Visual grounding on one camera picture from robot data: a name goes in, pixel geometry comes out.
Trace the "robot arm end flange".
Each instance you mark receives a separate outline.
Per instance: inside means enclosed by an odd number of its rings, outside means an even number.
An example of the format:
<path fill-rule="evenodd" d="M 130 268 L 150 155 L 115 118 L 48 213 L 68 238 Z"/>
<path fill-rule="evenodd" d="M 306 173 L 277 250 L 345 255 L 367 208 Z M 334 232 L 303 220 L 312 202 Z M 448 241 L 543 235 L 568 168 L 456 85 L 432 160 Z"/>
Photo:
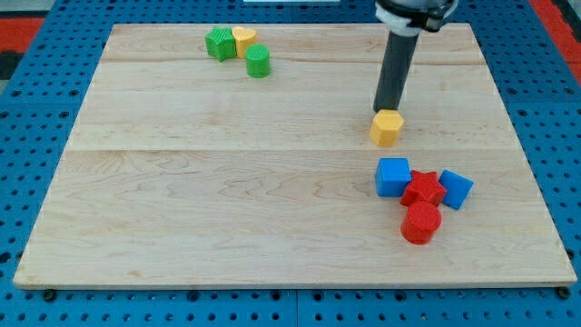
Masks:
<path fill-rule="evenodd" d="M 375 16 L 395 35 L 438 32 L 458 8 L 458 0 L 376 0 Z"/>

